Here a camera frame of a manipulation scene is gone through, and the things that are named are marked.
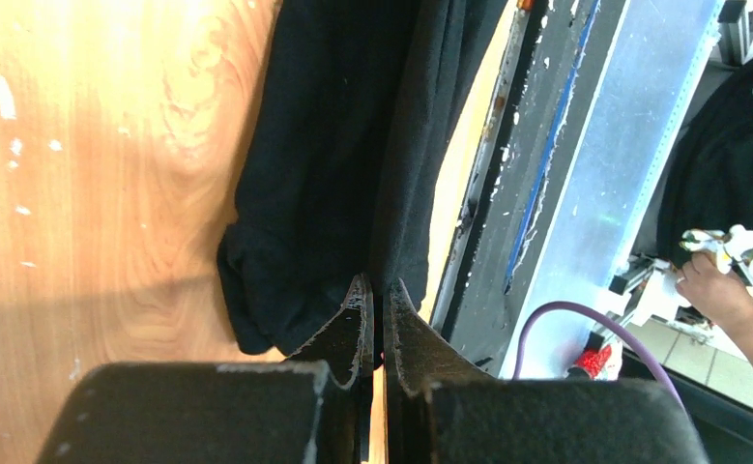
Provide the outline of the person hand in background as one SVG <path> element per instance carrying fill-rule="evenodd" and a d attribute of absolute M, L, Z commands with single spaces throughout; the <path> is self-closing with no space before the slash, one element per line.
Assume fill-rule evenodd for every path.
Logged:
<path fill-rule="evenodd" d="M 721 273 L 710 254 L 696 252 L 677 270 L 676 289 L 727 333 L 753 322 L 753 298 L 748 290 L 736 276 Z"/>

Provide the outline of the aluminium frame rails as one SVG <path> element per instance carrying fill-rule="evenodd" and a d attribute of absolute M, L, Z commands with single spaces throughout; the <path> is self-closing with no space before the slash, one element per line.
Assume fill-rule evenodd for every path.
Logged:
<path fill-rule="evenodd" d="M 533 228 L 507 305 L 526 320 L 569 301 L 624 309 L 610 289 L 717 43 L 718 1 L 596 3 L 540 158 Z"/>

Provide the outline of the black underwear white waistband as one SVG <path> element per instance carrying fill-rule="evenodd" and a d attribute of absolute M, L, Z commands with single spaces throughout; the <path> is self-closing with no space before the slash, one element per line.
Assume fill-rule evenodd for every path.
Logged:
<path fill-rule="evenodd" d="M 285 1 L 217 270 L 243 353 L 291 354 L 353 278 L 425 297 L 434 192 L 502 1 Z"/>

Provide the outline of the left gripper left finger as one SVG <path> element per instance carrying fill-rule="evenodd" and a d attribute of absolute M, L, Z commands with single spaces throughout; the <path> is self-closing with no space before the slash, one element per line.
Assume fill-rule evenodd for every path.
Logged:
<path fill-rule="evenodd" d="M 360 463 L 374 303 L 356 276 L 337 314 L 281 362 L 114 362 L 73 388 L 41 463 Z"/>

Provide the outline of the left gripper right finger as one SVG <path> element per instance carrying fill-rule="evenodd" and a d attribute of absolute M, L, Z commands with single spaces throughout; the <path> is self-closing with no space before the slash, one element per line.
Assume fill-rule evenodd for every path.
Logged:
<path fill-rule="evenodd" d="M 705 463 L 689 416 L 661 384 L 504 381 L 458 354 L 402 281 L 384 299 L 390 463 Z"/>

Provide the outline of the person in black shirt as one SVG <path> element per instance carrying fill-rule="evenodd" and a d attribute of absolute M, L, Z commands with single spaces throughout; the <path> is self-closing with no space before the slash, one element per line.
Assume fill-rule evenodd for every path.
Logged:
<path fill-rule="evenodd" d="M 657 250 L 678 270 L 694 254 L 677 243 L 685 231 L 736 224 L 753 230 L 753 59 L 718 86 L 678 143 L 658 214 Z M 753 366 L 753 322 L 721 330 Z"/>

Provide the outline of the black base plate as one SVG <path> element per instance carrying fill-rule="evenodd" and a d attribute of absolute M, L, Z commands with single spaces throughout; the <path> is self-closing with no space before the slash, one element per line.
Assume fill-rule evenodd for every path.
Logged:
<path fill-rule="evenodd" d="M 624 1 L 536 1 L 515 13 L 431 316 L 467 361 L 501 370 L 520 313 L 514 268 L 535 237 L 556 144 L 590 44 L 610 44 Z"/>

